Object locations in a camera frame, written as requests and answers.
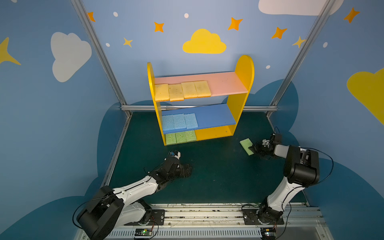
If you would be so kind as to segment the green sponge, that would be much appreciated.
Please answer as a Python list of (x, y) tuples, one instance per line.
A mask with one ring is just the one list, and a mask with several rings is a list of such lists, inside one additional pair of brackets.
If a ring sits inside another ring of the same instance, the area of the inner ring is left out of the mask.
[(171, 133), (171, 134), (165, 134), (165, 138), (166, 138), (166, 145), (174, 145), (177, 143), (177, 138), (176, 138), (176, 134), (175, 133)]
[(196, 137), (195, 131), (186, 131), (185, 135), (186, 135), (187, 142), (197, 141), (197, 137)]
[(187, 136), (185, 132), (175, 133), (177, 144), (186, 143)]
[(253, 152), (253, 145), (254, 144), (252, 143), (252, 141), (249, 138), (240, 141), (240, 144), (249, 156), (254, 154), (254, 152)]

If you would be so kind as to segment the blue sponge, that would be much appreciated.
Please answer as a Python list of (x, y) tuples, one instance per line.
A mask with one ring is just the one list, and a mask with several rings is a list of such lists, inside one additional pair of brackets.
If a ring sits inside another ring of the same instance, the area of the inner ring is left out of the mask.
[(162, 116), (162, 128), (163, 131), (171, 131), (175, 129), (175, 122), (173, 115)]
[(187, 128), (184, 114), (173, 115), (173, 120), (175, 130), (183, 130)]
[(194, 113), (184, 114), (186, 129), (196, 129), (198, 127), (198, 122), (196, 115)]

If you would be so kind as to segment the yellow sponge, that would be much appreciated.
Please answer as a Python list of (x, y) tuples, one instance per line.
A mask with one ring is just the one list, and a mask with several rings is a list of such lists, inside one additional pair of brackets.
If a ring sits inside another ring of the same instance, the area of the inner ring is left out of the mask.
[(185, 98), (184, 98), (182, 84), (169, 85), (169, 97), (170, 97), (170, 102), (183, 101)]
[(181, 83), (184, 99), (195, 99), (198, 97), (196, 86), (194, 82)]
[(155, 85), (155, 101), (165, 102), (170, 100), (169, 85), (157, 84)]
[(198, 98), (210, 97), (212, 95), (207, 81), (194, 82)]

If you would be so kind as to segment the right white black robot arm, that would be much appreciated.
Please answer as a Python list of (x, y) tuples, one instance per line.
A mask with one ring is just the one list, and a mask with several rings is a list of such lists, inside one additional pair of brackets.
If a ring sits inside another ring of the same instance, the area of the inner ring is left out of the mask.
[(283, 179), (260, 205), (257, 212), (261, 224), (277, 223), (291, 199), (305, 188), (316, 185), (320, 179), (319, 153), (293, 145), (283, 145), (283, 136), (273, 133), (269, 139), (253, 144), (249, 150), (265, 156), (272, 154), (285, 159)]

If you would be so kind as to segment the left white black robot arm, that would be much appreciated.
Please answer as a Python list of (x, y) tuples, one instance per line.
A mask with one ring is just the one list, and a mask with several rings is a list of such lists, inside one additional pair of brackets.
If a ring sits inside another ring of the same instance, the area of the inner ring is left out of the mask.
[(114, 228), (149, 222), (152, 208), (143, 198), (159, 192), (175, 179), (191, 176), (192, 167), (181, 164), (180, 157), (179, 152), (171, 152), (158, 168), (130, 185), (114, 189), (103, 186), (91, 200), (80, 205), (81, 211), (73, 216), (73, 224), (91, 240), (103, 240)]

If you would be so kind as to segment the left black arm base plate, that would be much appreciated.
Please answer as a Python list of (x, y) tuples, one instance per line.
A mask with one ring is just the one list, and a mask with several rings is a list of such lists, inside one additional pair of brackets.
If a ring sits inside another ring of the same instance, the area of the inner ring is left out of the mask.
[(138, 222), (128, 223), (125, 226), (147, 226), (147, 225), (159, 225), (163, 226), (165, 221), (165, 210), (151, 210), (145, 213), (143, 218)]

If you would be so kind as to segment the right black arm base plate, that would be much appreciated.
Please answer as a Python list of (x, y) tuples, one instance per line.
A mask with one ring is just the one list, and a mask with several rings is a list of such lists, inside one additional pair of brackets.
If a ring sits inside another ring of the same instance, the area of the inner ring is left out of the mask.
[(278, 212), (272, 209), (257, 210), (243, 209), (243, 219), (245, 225), (283, 225), (283, 212)]

